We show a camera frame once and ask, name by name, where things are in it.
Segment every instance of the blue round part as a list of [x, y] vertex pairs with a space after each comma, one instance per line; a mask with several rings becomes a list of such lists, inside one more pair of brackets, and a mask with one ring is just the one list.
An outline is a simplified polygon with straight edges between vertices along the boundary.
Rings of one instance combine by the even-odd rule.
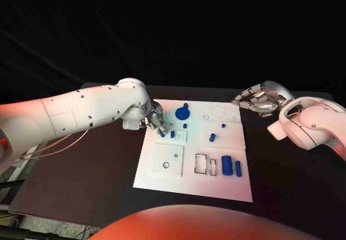
[[241, 162], [235, 161], [235, 172], [236, 172], [236, 177], [242, 176], [242, 169], [241, 169]]
[[216, 136], [216, 135], [212, 133], [212, 134], [210, 134], [210, 137], [209, 137], [209, 141], [210, 141], [210, 142], [215, 141], [215, 136]]
[[190, 111], [187, 109], [189, 105], [187, 103], [183, 104], [183, 107], [180, 107], [176, 111], [174, 111], [174, 116], [179, 120], [186, 120], [190, 116]]
[[231, 158], [231, 156], [222, 156], [221, 157], [221, 162], [222, 162], [222, 174], [225, 176], [234, 175], [232, 158]]

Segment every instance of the robotic hand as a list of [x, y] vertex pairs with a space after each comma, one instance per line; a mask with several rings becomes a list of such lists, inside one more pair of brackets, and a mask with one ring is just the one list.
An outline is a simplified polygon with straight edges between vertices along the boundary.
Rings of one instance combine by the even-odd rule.
[[0, 105], [0, 173], [37, 144], [123, 119], [123, 128], [150, 126], [166, 134], [163, 107], [150, 102], [144, 83], [85, 88], [43, 99]]
[[[241, 101], [251, 96], [251, 102]], [[252, 86], [232, 104], [258, 112], [262, 118], [278, 110], [278, 121], [268, 126], [277, 140], [285, 137], [306, 150], [327, 145], [346, 160], [346, 109], [336, 102], [317, 97], [296, 98], [274, 81]]]

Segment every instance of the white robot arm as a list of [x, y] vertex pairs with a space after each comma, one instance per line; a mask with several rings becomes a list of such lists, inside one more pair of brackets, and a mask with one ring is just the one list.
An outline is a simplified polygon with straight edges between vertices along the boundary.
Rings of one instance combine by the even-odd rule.
[[[241, 101], [251, 96], [251, 102]], [[262, 118], [278, 110], [278, 121], [268, 126], [277, 140], [288, 137], [306, 150], [327, 145], [346, 160], [346, 109], [333, 101], [317, 97], [296, 98], [274, 81], [247, 89], [232, 101], [241, 108], [259, 113]]]
[[117, 85], [0, 105], [0, 173], [40, 143], [123, 119], [123, 128], [159, 127], [166, 133], [163, 108], [150, 102], [144, 83], [125, 78]]

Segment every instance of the dark background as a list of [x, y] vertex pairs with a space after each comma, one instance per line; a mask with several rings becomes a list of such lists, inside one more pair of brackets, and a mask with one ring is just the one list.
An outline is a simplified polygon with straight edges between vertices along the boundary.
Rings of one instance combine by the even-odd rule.
[[345, 6], [0, 2], [0, 103], [85, 82], [245, 89], [272, 80], [345, 105]]

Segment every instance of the table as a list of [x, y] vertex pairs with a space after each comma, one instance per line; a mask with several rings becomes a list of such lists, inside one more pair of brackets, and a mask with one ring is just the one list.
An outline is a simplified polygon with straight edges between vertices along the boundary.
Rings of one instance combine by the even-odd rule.
[[[147, 92], [151, 99], [231, 102], [241, 90], [147, 86]], [[323, 92], [294, 94], [333, 99]], [[39, 160], [10, 212], [105, 227], [148, 208], [206, 205], [251, 213], [323, 239], [342, 238], [346, 162], [324, 145], [307, 151], [288, 138], [277, 141], [267, 130], [277, 119], [278, 113], [261, 119], [255, 112], [241, 109], [254, 203], [134, 188], [146, 129], [123, 130], [118, 120], [89, 130], [68, 150]], [[45, 154], [71, 144], [81, 134]]]

